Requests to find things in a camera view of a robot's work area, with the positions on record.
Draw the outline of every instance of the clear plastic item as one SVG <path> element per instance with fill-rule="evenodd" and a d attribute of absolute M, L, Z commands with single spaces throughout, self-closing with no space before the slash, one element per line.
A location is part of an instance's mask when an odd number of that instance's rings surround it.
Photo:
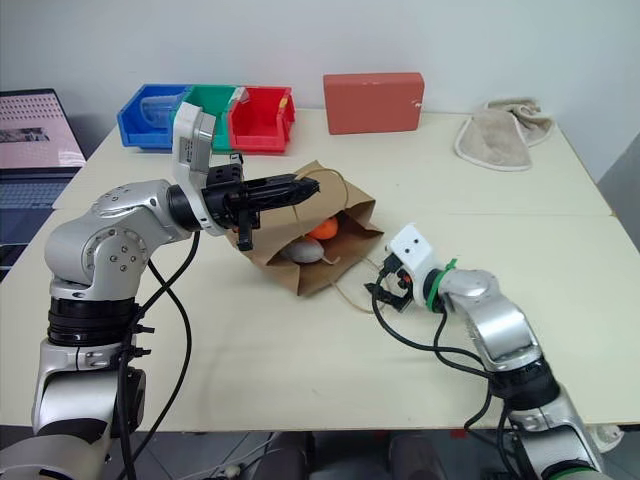
<path fill-rule="evenodd" d="M 160 95 L 144 97 L 140 100 L 140 113 L 145 122 L 153 128 L 168 128 L 171 111 L 182 101 L 184 95 Z"/>

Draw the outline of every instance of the orange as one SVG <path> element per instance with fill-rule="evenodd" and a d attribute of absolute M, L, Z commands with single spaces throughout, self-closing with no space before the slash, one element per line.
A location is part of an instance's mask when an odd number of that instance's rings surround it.
<path fill-rule="evenodd" d="M 309 236 L 316 240 L 329 240 L 338 234 L 338 219 L 330 217 L 309 232 Z"/>

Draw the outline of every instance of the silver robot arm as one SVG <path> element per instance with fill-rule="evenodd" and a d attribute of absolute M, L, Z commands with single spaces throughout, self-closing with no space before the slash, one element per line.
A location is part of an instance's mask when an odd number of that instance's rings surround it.
<path fill-rule="evenodd" d="M 312 179 L 280 175 L 244 181 L 241 156 L 209 169 L 215 117 L 183 103 L 174 123 L 174 175 L 117 187 L 100 196 L 82 217 L 49 237 L 45 259 L 53 273 L 47 338 L 32 409 L 35 437 L 0 452 L 7 479 L 100 478 L 111 438 L 119 436 L 115 414 L 119 358 L 136 325 L 135 296 L 141 275 L 160 246 L 186 240 L 194 231 L 218 236 L 238 229 L 238 248 L 252 247 L 262 210 L 300 203 L 318 191 Z M 142 421 L 145 374 L 128 367 L 128 425 Z"/>
<path fill-rule="evenodd" d="M 404 283 L 407 295 L 396 297 L 398 310 L 411 299 L 432 311 L 446 309 L 464 321 L 491 375 L 492 394 L 508 409 L 524 453 L 519 466 L 526 478 L 570 472 L 562 478 L 609 478 L 601 473 L 600 453 L 567 391 L 554 379 L 525 314 L 500 292 L 495 276 L 458 270 L 453 264 L 443 267 L 413 225 L 400 231 L 388 249 L 393 261 L 385 264 L 395 264 L 393 273 L 401 279 L 410 277 Z"/>

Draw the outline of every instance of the blue storage bin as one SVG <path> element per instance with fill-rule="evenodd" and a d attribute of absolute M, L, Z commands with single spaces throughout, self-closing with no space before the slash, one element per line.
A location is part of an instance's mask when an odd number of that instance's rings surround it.
<path fill-rule="evenodd" d="M 191 85 L 153 85 L 140 87 L 129 102 L 118 112 L 120 138 L 125 147 L 171 149 L 173 128 L 154 128 L 142 116 L 140 101 L 145 97 L 183 95 Z"/>

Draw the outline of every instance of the power cord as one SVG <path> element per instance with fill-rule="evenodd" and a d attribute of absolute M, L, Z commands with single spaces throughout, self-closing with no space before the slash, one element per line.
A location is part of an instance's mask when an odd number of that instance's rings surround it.
<path fill-rule="evenodd" d="M 500 420 L 498 421 L 498 431 L 497 431 L 497 441 L 498 441 L 498 454 L 500 455 L 500 460 L 504 463 L 504 466 L 507 468 L 509 475 L 513 480 L 520 480 L 521 477 L 516 472 L 516 469 L 513 468 L 509 458 L 507 457 L 507 451 L 504 448 L 504 427 L 507 423 L 507 417 L 509 416 L 509 409 L 507 405 L 502 406 L 502 412 L 500 412 Z"/>
<path fill-rule="evenodd" d="M 271 438 L 275 435 L 276 432 L 269 432 L 269 436 L 267 437 L 267 440 L 271 440 Z M 267 454 L 267 449 L 269 448 L 269 445 L 265 445 L 264 446 L 264 453 L 265 455 Z"/>
<path fill-rule="evenodd" d="M 463 348 L 455 348 L 455 347 L 440 347 L 440 346 L 435 346 L 435 345 L 424 345 L 421 343 L 416 343 L 413 340 L 409 340 L 406 337 L 403 337 L 402 335 L 400 335 L 397 331 L 395 331 L 391 325 L 389 325 L 386 320 L 383 318 L 382 313 L 380 312 L 380 308 L 378 307 L 378 297 L 380 295 L 380 290 L 382 288 L 382 280 L 384 279 L 384 277 L 387 276 L 387 272 L 383 269 L 382 272 L 380 272 L 380 275 L 378 275 L 378 278 L 376 280 L 375 283 L 375 287 L 373 289 L 373 292 L 371 294 L 371 308 L 373 310 L 374 315 L 376 316 L 376 319 L 378 320 L 378 323 L 380 324 L 380 326 L 382 328 L 384 328 L 384 330 L 391 335 L 393 338 L 395 338 L 397 341 L 399 341 L 400 343 L 403 343 L 405 345 L 407 345 L 408 347 L 411 348 L 415 348 L 416 350 L 422 350 L 425 352 L 432 352 L 432 353 L 457 353 L 459 355 L 464 355 L 466 357 L 469 357 L 473 360 L 475 360 L 476 362 L 478 362 L 480 365 L 482 365 L 482 360 L 480 360 L 480 357 L 478 355 L 476 355 L 473 352 L 470 352 L 469 350 L 465 350 Z M 465 372 L 467 373 L 471 373 L 473 375 L 478 375 L 480 377 L 484 377 L 486 379 L 491 378 L 490 375 L 483 371 L 483 370 L 478 370 L 475 368 L 471 368 L 471 367 L 466 367 L 464 365 L 459 365 L 459 364 L 455 364 L 456 367 L 453 368 L 458 368 L 458 367 L 463 367 Z"/>
<path fill-rule="evenodd" d="M 513 452 L 507 450 L 504 447 L 504 423 L 506 421 L 506 416 L 505 416 L 505 420 L 502 421 L 502 430 L 500 430 L 500 428 L 498 429 L 497 432 L 497 441 L 492 441 L 489 438 L 486 438 L 485 436 L 483 436 L 482 434 L 478 433 L 478 432 L 474 432 L 471 430 L 471 426 L 473 424 L 475 424 L 476 422 L 478 422 L 482 417 L 484 417 L 484 415 L 487 413 L 487 411 L 489 410 L 489 407 L 491 405 L 491 400 L 492 400 L 492 395 L 491 395 L 491 390 L 490 390 L 490 384 L 489 382 L 491 381 L 491 374 L 489 374 L 488 372 L 486 372 L 484 369 L 483 370 L 478 370 L 476 368 L 472 368 L 472 367 L 468 367 L 466 365 L 462 365 L 459 363 L 456 363 L 452 360 L 449 360 L 447 358 L 445 358 L 442 353 L 457 353 L 460 355 L 464 355 L 466 357 L 469 357 L 473 360 L 475 360 L 476 362 L 478 362 L 480 365 L 482 364 L 482 360 L 480 359 L 479 356 L 477 356 L 476 354 L 468 351 L 468 350 L 464 350 L 464 349 L 460 349 L 460 348 L 453 348 L 453 347 L 441 347 L 439 345 L 439 340 L 440 340 L 440 336 L 442 335 L 442 332 L 444 330 L 444 327 L 447 323 L 447 311 L 444 310 L 444 312 L 442 313 L 442 320 L 440 321 L 440 325 L 438 326 L 438 329 L 436 330 L 434 339 L 433 339 L 433 345 L 424 345 L 424 344 L 419 344 L 416 343 L 412 340 L 409 340 L 406 337 L 403 337 L 402 335 L 400 335 L 397 331 L 395 331 L 393 328 L 391 328 L 391 326 L 384 320 L 384 318 L 382 317 L 382 314 L 380 313 L 380 309 L 378 308 L 378 298 L 379 298 L 379 294 L 380 294 L 380 290 L 381 290 L 381 285 L 382 285 L 382 280 L 384 277 L 386 277 L 388 274 L 387 269 L 383 269 L 379 276 L 378 279 L 376 280 L 375 283 L 375 287 L 373 289 L 372 295 L 371 295 L 371 305 L 372 305 L 372 309 L 373 312 L 376 316 L 376 319 L 378 320 L 378 323 L 382 326 L 382 328 L 389 333 L 393 338 L 395 338 L 396 340 L 398 340 L 399 342 L 403 343 L 404 345 L 407 345 L 411 348 L 415 348 L 417 350 L 422 350 L 422 351 L 427 351 L 427 352 L 433 352 L 436 355 L 436 358 L 442 362 L 444 365 L 454 368 L 456 370 L 460 370 L 462 372 L 466 372 L 466 373 L 470 373 L 472 375 L 476 375 L 476 376 L 480 376 L 483 378 L 487 379 L 487 394 L 485 396 L 485 401 L 482 405 L 482 407 L 480 408 L 480 410 L 473 415 L 470 419 L 468 419 L 465 423 L 464 423 L 464 430 L 469 433 L 472 437 L 476 438 L 477 440 L 487 443 L 491 446 L 493 446 L 494 448 L 498 449 L 498 453 L 500 455 L 500 458 L 502 460 L 502 462 L 505 464 L 505 468 L 507 468 L 507 470 L 509 471 L 509 474 L 514 476 L 514 479 L 519 479 L 520 477 L 517 475 L 517 473 L 515 472 L 515 469 L 513 468 L 513 466 L 511 465 L 511 463 L 509 462 L 507 455 L 510 456 L 514 456 Z"/>
<path fill-rule="evenodd" d="M 124 462 L 124 472 L 129 480 L 137 480 L 135 465 L 131 455 L 131 438 L 129 437 L 129 400 L 127 399 L 127 365 L 131 348 L 131 330 L 129 329 L 122 342 L 120 364 L 118 365 L 118 384 L 116 390 L 116 406 L 118 409 L 118 426 L 120 428 L 120 450 Z"/>
<path fill-rule="evenodd" d="M 251 434 L 251 432 L 246 432 L 242 438 L 238 441 L 238 443 L 236 443 L 234 445 L 234 447 L 229 450 L 229 453 L 227 453 L 224 458 L 222 459 L 222 464 L 224 464 L 227 460 L 229 460 L 229 457 L 231 457 L 231 455 L 233 455 L 236 450 L 238 450 L 238 448 L 240 448 L 240 445 L 242 445 L 244 443 L 244 441 L 249 437 L 249 435 Z M 211 473 L 209 475 L 207 475 L 207 479 L 209 478 L 215 478 L 214 475 L 218 472 L 218 467 L 213 467 L 213 469 L 211 470 Z"/>
<path fill-rule="evenodd" d="M 184 477 L 180 477 L 178 478 L 178 480 L 189 480 L 192 478 L 196 478 L 199 477 L 200 475 L 203 475 L 205 473 L 208 473 L 209 471 L 213 472 L 211 473 L 211 475 L 213 475 L 216 471 L 218 471 L 218 469 L 222 468 L 222 467 L 227 467 L 229 465 L 236 465 L 238 464 L 238 462 L 240 462 L 241 460 L 244 460 L 247 457 L 250 457 L 251 455 L 253 455 L 254 453 L 256 453 L 257 451 L 261 450 L 262 448 L 266 447 L 267 445 L 269 445 L 271 442 L 273 442 L 277 437 L 271 437 L 269 440 L 267 440 L 266 442 L 261 443 L 260 445 L 258 445 L 257 447 L 253 448 L 252 450 L 250 450 L 249 452 L 245 453 L 244 455 L 240 456 L 240 457 L 236 457 L 234 459 L 231 460 L 224 460 L 222 463 L 218 464 L 218 465 L 214 465 L 212 467 L 208 467 L 206 470 L 201 470 L 199 472 L 195 472 L 195 473 L 190 473 L 189 475 L 186 475 Z"/>
<path fill-rule="evenodd" d="M 273 453 L 282 452 L 282 451 L 285 451 L 285 450 L 286 450 L 285 448 L 274 448 L 273 450 L 269 450 L 269 451 L 264 452 L 262 455 L 260 455 L 259 457 L 254 458 L 253 460 L 251 460 L 246 465 L 242 465 L 242 468 L 240 469 L 240 474 L 244 475 L 245 472 L 249 471 L 249 469 L 251 467 L 253 467 L 259 461 L 264 460 L 265 457 L 268 457 L 269 455 L 271 455 Z M 306 454 L 304 452 L 302 452 L 301 450 L 299 450 L 299 452 L 302 454 L 302 456 L 305 457 L 305 462 L 306 462 L 307 461 Z"/>
<path fill-rule="evenodd" d="M 158 282 L 160 283 L 160 288 L 156 290 L 156 292 L 145 302 L 145 304 L 138 310 L 138 313 L 132 320 L 129 330 L 125 336 L 123 341 L 123 353 L 120 356 L 120 364 L 118 365 L 118 388 L 116 394 L 116 402 L 118 407 L 118 424 L 120 427 L 120 449 L 122 451 L 122 459 L 124 462 L 124 469 L 120 472 L 117 477 L 117 480 L 123 480 L 125 476 L 129 480 L 136 480 L 136 472 L 134 462 L 142 453 L 142 450 L 147 446 L 147 444 L 151 441 L 151 438 L 156 433 L 160 424 L 166 417 L 169 409 L 173 405 L 176 397 L 178 396 L 178 392 L 182 387 L 182 383 L 184 382 L 184 378 L 187 373 L 187 369 L 189 367 L 189 361 L 191 359 L 191 349 L 192 349 L 192 335 L 191 335 L 191 324 L 189 322 L 189 316 L 187 315 L 187 311 L 185 310 L 182 302 L 175 295 L 173 290 L 171 290 L 171 286 L 180 278 L 180 276 L 187 270 L 191 262 L 193 261 L 196 252 L 198 251 L 198 245 L 200 243 L 200 232 L 195 232 L 193 234 L 193 241 L 191 243 L 191 249 L 185 258 L 180 268 L 176 270 L 176 272 L 169 278 L 169 280 L 165 281 L 160 275 L 160 272 L 156 269 L 155 265 L 151 260 L 149 260 L 149 270 L 156 277 Z M 129 438 L 129 422 L 128 422 L 128 399 L 127 391 L 126 391 L 126 379 L 127 379 L 127 364 L 129 361 L 128 355 L 131 349 L 131 339 L 133 337 L 133 330 L 136 324 L 144 317 L 144 314 L 153 306 L 153 304 L 162 296 L 163 293 L 167 293 L 171 300 L 175 303 L 176 307 L 180 311 L 180 315 L 182 316 L 182 320 L 185 327 L 186 334 L 186 351 L 184 361 L 182 363 L 182 369 L 180 370 L 180 375 L 178 376 L 178 380 L 176 381 L 176 385 L 173 389 L 173 392 L 169 396 L 167 403 L 164 408 L 158 415 L 158 418 L 154 422 L 153 426 L 145 436 L 142 443 L 138 446 L 135 453 L 131 452 L 131 439 Z"/>

